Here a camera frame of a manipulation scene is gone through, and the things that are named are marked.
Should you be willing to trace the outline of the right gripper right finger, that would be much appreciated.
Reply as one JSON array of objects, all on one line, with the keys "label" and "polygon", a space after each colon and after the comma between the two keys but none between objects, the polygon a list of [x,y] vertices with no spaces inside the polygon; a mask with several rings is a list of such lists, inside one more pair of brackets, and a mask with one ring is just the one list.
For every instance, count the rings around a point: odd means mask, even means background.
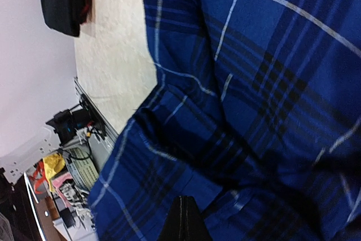
[{"label": "right gripper right finger", "polygon": [[186,196],[183,201],[183,240],[212,240],[196,201]]}]

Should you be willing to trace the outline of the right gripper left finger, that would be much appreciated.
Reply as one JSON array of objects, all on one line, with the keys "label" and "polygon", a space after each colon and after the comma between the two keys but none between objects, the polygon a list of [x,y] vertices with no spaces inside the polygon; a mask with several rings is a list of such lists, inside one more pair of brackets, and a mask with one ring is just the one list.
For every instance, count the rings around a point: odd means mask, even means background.
[{"label": "right gripper left finger", "polygon": [[183,197],[174,198],[164,226],[161,231],[161,240],[183,240]]}]

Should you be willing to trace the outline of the blue plaid shirt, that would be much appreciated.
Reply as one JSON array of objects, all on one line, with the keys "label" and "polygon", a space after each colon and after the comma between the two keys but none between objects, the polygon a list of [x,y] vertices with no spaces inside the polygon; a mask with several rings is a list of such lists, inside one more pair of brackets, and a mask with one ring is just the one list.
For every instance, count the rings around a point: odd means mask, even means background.
[{"label": "blue plaid shirt", "polygon": [[143,0],[157,84],[89,196],[100,240],[360,239],[360,0]]}]

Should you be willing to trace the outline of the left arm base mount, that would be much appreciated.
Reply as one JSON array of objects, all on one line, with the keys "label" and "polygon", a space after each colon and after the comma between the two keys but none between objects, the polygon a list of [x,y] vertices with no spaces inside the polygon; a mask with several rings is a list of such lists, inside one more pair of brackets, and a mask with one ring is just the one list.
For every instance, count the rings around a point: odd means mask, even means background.
[{"label": "left arm base mount", "polygon": [[82,108],[80,103],[71,109],[58,112],[46,122],[46,125],[53,128],[60,139],[61,146],[71,141],[77,135],[77,132],[84,128],[87,129],[86,134],[96,134],[91,130],[95,129],[93,118],[87,109]]}]

